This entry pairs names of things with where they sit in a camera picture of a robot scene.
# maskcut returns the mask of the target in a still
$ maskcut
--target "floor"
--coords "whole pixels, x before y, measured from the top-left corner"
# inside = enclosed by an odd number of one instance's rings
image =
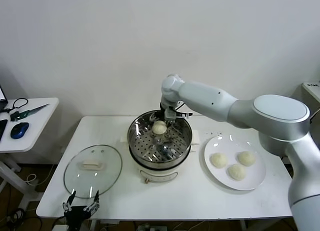
[[[22,166],[22,170],[18,175],[26,180],[27,176],[29,174],[36,174],[38,180],[43,181],[46,179],[50,172],[51,166],[49,165],[29,165],[29,166]],[[36,191],[38,192],[44,192],[46,190],[46,187],[48,183],[50,182],[50,178],[53,175],[55,170],[55,167],[53,168],[53,171],[51,172],[49,178],[42,184],[36,187]],[[19,205],[20,200],[22,199],[22,194],[16,190],[14,187],[10,187],[8,184],[5,186],[5,188],[0,193],[0,231],[7,231],[9,228],[7,226],[4,226],[6,224],[6,214],[10,214],[13,212]],[[26,211],[26,217],[29,218],[24,221],[24,223],[16,229],[17,231],[40,231],[40,220],[37,218],[31,218],[36,217],[36,208],[38,203],[32,202],[29,204],[27,211]],[[42,220],[42,228],[41,231],[50,231],[52,230],[52,224],[54,222],[54,219],[49,218],[41,218]],[[248,226],[254,224],[258,220],[249,220],[247,222]],[[145,224],[145,221],[123,221],[120,222],[120,224],[117,225],[111,225],[108,224],[109,227],[106,227],[105,229],[102,229],[107,224],[99,224],[96,227],[96,231],[136,231],[137,227],[139,225]],[[172,231],[174,227],[179,225],[181,222],[179,221],[152,221],[148,222],[150,225],[157,225],[157,226],[167,226],[169,231]],[[191,227],[199,224],[200,222],[196,221],[185,221],[182,224],[180,224],[175,230],[186,230],[188,231]],[[90,222],[86,221],[84,225],[88,226]],[[219,221],[205,221],[198,226],[194,227],[192,231],[241,231],[240,222],[238,220],[219,220]],[[266,231],[296,231],[297,228],[295,226],[295,223],[292,218],[285,218],[281,221],[278,221],[273,226],[266,229]]]

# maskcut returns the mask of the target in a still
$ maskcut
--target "steamed bun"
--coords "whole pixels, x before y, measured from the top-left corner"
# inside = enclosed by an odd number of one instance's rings
[[[224,168],[228,163],[228,158],[225,154],[217,152],[211,158],[211,163],[218,169]]]
[[[241,181],[246,177],[246,169],[241,164],[234,164],[228,168],[231,178]]]
[[[244,151],[237,155],[239,162],[244,166],[251,166],[256,162],[255,155],[250,151]]]
[[[167,125],[164,121],[155,121],[152,126],[152,132],[156,135],[163,135],[167,131]]]

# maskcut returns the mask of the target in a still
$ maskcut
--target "blue mouse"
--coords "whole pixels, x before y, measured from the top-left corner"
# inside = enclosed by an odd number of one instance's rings
[[[28,122],[20,122],[16,124],[11,130],[11,133],[10,133],[11,138],[15,140],[20,139],[25,135],[28,128],[29,128]]]

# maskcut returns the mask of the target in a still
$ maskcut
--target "white wall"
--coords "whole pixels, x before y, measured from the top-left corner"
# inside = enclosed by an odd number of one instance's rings
[[[59,139],[85,115],[156,109],[170,73],[290,95],[320,79],[319,14],[319,0],[0,0],[0,83],[58,97]]]

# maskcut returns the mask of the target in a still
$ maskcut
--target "wire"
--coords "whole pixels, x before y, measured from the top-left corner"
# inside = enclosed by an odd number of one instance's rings
[[[311,115],[310,117],[310,124],[312,123],[312,119],[317,115],[317,113],[320,111],[320,108],[314,112],[314,114]]]
[[[64,217],[65,217],[65,216],[57,217],[57,218],[53,221],[53,224],[52,224],[52,226],[51,226],[51,230],[54,230],[54,227],[56,226],[57,222],[58,222],[60,219],[64,218]]]
[[[201,221],[201,222],[197,223],[196,225],[192,226],[191,228],[189,228],[188,230],[185,230],[185,229],[177,229],[177,230],[175,230],[175,231],[190,231],[190,230],[192,230],[193,228],[199,226],[200,224],[202,224],[202,223],[204,223],[204,222],[205,222],[205,221]]]
[[[108,229],[107,229],[108,227],[114,227],[114,226],[117,226],[117,225],[118,225],[118,223],[104,226],[104,227],[102,227],[102,228],[100,229],[100,231],[108,231]]]
[[[10,200],[11,200],[11,185],[9,184],[9,198],[8,198],[8,206],[6,207],[6,216],[9,215],[9,206],[10,206]]]
[[[43,184],[45,181],[47,181],[47,179],[50,177],[50,174],[51,174],[52,169],[54,168],[54,166],[55,166],[54,164],[51,166],[51,169],[50,169],[50,172],[49,172],[48,176],[47,176],[42,182],[37,183],[37,184],[32,184],[32,183],[31,183],[32,181],[34,181],[34,180],[37,179],[37,175],[36,175],[35,173],[30,173],[30,174],[26,177],[25,182],[26,182],[28,185],[30,185],[30,186],[42,185],[42,184]]]
[[[182,108],[185,105],[185,103],[181,104],[179,107],[177,107],[175,110],[177,111],[178,109]]]
[[[290,227],[290,229],[292,230],[292,231],[296,231],[296,229],[295,228],[293,228],[291,225],[290,225],[290,223],[288,223],[286,220],[284,220],[284,219],[281,219],[288,227]]]
[[[134,230],[137,230],[137,223],[136,223],[136,221],[132,221],[132,222],[133,222]]]
[[[9,185],[9,198],[8,198],[8,203],[7,203],[7,206],[6,206],[6,212],[5,212],[6,216],[0,220],[0,223],[3,220],[5,220],[9,215],[9,206],[10,206],[10,199],[11,199],[11,185],[9,183],[8,183],[8,185]]]
[[[25,104],[22,104],[21,106],[16,107],[15,104],[16,104],[16,102],[17,102],[18,100],[25,100]],[[26,98],[24,98],[24,97],[20,97],[20,98],[16,99],[16,100],[13,102],[13,104],[12,104],[12,109],[20,109],[21,107],[27,105],[27,103],[29,103],[29,100],[28,100],[28,99],[26,99]]]
[[[37,219],[37,220],[39,220],[39,221],[40,221],[40,228],[38,229],[38,231],[41,231],[41,229],[42,229],[42,225],[43,225],[43,223],[42,223],[42,219],[41,219],[41,218],[39,218],[38,216],[34,216],[34,217],[26,217],[24,220],[31,220],[31,219]]]
[[[184,222],[179,223],[177,226],[175,226],[172,231],[175,231],[176,228],[178,228],[180,225],[182,225]]]

